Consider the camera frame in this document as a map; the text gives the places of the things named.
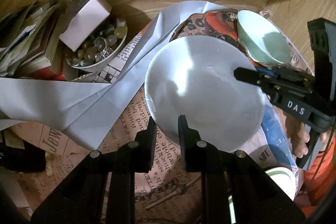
glass bead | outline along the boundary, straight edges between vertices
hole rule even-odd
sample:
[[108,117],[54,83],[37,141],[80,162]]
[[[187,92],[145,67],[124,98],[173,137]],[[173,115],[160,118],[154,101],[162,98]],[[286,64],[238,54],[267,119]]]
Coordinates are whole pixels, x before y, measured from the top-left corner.
[[95,53],[97,52],[97,49],[95,47],[90,47],[86,50],[84,53],[84,59],[90,62],[94,62],[96,60]]
[[84,53],[85,51],[83,49],[78,50],[78,58],[82,60],[84,58]]
[[81,63],[81,60],[77,57],[72,60],[73,66],[79,66],[80,63]]
[[107,58],[110,54],[111,54],[111,48],[110,47],[106,47],[105,49],[103,49],[101,51],[101,54],[104,58]]
[[103,55],[101,54],[101,52],[97,52],[95,55],[96,58],[96,63],[100,62],[101,60],[104,59]]
[[97,37],[95,41],[95,46],[98,51],[102,51],[107,44],[107,40],[103,37]]
[[81,60],[81,62],[80,62],[80,65],[81,65],[82,67],[90,66],[90,65],[92,65],[92,64],[93,64],[93,62],[92,62],[92,61],[89,61],[89,60]]
[[114,34],[115,27],[112,24],[108,24],[104,30],[104,37]]
[[106,38],[106,40],[107,40],[107,46],[108,47],[112,47],[114,44],[116,44],[117,43],[117,41],[118,41],[118,39],[117,39],[117,37],[115,36],[115,35],[109,35],[107,38]]
[[126,27],[123,27],[123,26],[119,26],[115,29],[114,31],[114,35],[117,37],[117,38],[123,38],[125,35],[126,35],[126,32],[127,32],[127,28]]
[[82,43],[82,49],[85,50],[85,51],[91,46],[92,46],[92,43],[89,40],[86,40]]

bowl of beads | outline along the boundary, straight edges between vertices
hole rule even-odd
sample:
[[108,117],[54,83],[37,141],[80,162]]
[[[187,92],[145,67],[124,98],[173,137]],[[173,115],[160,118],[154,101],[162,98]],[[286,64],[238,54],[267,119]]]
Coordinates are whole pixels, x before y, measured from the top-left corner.
[[73,68],[87,72],[102,71],[125,46],[127,25],[124,19],[102,22],[82,43],[72,52],[66,50],[67,63]]

screw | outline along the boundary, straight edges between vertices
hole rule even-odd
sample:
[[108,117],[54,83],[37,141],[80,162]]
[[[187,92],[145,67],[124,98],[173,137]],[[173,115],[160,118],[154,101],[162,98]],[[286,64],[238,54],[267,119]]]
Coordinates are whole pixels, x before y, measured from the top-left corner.
[[90,157],[91,158],[97,158],[98,156],[100,156],[100,152],[98,150],[94,150],[90,153]]
[[239,158],[245,158],[245,157],[246,157],[246,153],[245,153],[243,150],[237,150],[237,151],[236,151],[236,155],[237,155]]
[[131,141],[128,143],[128,146],[130,148],[137,148],[139,146],[139,143],[137,141]]
[[206,146],[207,146],[207,143],[206,143],[205,141],[198,141],[198,142],[196,143],[196,145],[197,145],[198,147],[203,148],[203,147],[206,147]]

light green bowl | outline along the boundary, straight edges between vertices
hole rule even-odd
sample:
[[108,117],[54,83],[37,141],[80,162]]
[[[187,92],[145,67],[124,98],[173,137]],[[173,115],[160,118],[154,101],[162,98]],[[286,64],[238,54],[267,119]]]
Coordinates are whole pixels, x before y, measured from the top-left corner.
[[291,52],[281,32],[261,15],[242,10],[238,12],[239,43],[254,61],[270,66],[291,61]]

human hand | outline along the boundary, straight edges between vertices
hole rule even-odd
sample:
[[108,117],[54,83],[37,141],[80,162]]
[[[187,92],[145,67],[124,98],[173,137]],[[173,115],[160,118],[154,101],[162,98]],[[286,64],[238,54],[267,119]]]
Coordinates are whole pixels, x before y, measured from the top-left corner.
[[[286,114],[286,130],[287,137],[291,139],[293,154],[299,158],[307,155],[308,147],[306,143],[309,141],[310,136],[303,122],[299,121],[294,116]],[[327,132],[320,133],[320,140],[323,142],[323,146],[320,151],[324,151],[326,149],[330,134],[331,129]]]

